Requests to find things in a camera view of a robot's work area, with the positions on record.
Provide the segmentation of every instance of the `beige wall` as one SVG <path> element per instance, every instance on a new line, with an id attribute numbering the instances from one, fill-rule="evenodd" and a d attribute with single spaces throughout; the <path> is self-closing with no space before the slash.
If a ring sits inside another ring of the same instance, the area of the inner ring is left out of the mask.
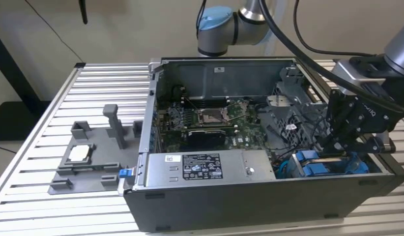
<path id="1" fill-rule="evenodd" d="M 305 51 L 292 25 L 295 0 L 283 1 L 287 1 L 287 8 L 281 28 Z M 313 48 L 381 53 L 404 25 L 404 0 L 301 0 L 297 22 L 303 38 Z M 292 55 L 280 42 L 275 54 Z M 340 58 L 315 53 L 308 55 L 316 59 Z"/>
<path id="2" fill-rule="evenodd" d="M 29 2 L 85 62 L 148 62 L 151 57 L 197 55 L 195 18 L 201 0 L 88 0 L 88 25 L 81 23 L 77 0 Z M 236 10 L 244 2 L 208 0 L 207 6 Z M 283 29 L 295 40 L 292 8 L 288 0 Z M 404 24 L 404 0 L 301 0 L 299 21 L 313 46 L 381 52 Z M 52 99 L 79 60 L 23 0 L 0 0 L 0 38 L 41 99 Z M 228 55 L 263 53 L 264 46 L 231 46 Z M 289 54 L 277 45 L 275 55 Z M 0 74 L 0 103 L 17 99 Z"/>
<path id="3" fill-rule="evenodd" d="M 77 0 L 29 2 L 85 62 L 197 56 L 201 0 L 88 0 L 88 25 L 81 23 Z M 244 2 L 208 0 L 207 7 L 227 5 L 236 10 Z M 40 97 L 52 99 L 79 60 L 23 0 L 0 0 L 0 38 Z M 235 46 L 228 55 L 261 53 L 260 46 Z M 0 103 L 17 99 L 11 90 L 0 89 Z"/>

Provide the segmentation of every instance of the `blue connector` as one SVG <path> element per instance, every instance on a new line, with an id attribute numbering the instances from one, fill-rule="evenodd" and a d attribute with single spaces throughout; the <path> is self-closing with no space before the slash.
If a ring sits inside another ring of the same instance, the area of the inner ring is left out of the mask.
<path id="1" fill-rule="evenodd" d="M 121 169 L 119 171 L 119 178 L 128 178 L 132 176 L 132 169 Z"/>

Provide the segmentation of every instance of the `aluminum extrusion table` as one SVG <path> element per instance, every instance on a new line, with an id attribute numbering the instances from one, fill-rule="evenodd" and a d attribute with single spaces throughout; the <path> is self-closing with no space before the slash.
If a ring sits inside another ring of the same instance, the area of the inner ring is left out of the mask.
<path id="1" fill-rule="evenodd" d="M 335 62 L 320 60 L 331 70 Z M 108 127 L 103 106 L 119 105 L 124 125 L 143 119 L 148 94 L 147 64 L 87 64 L 64 83 L 24 145 L 0 178 L 1 235 L 140 236 L 132 214 L 116 191 L 49 195 L 73 121 Z M 404 167 L 404 120 L 391 137 Z M 368 199 L 344 220 L 172 232 L 169 235 L 396 235 L 404 234 L 404 184 L 387 197 Z"/>

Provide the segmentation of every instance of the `sticker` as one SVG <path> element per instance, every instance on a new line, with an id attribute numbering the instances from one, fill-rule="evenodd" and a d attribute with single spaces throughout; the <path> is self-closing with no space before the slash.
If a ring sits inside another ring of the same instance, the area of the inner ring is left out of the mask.
<path id="1" fill-rule="evenodd" d="M 213 68 L 213 72 L 215 73 L 223 73 L 225 71 L 225 68 L 224 67 L 215 67 Z"/>
<path id="2" fill-rule="evenodd" d="M 223 178 L 220 154 L 183 155 L 183 178 L 185 180 Z"/>
<path id="3" fill-rule="evenodd" d="M 167 155 L 165 162 L 180 162 L 181 156 L 180 155 Z"/>

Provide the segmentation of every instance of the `warning label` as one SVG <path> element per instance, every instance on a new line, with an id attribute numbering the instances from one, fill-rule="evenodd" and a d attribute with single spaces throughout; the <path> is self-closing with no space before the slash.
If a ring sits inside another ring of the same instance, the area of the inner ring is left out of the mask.
<path id="1" fill-rule="evenodd" d="M 185 180 L 223 178 L 220 154 L 193 154 L 181 157 Z"/>

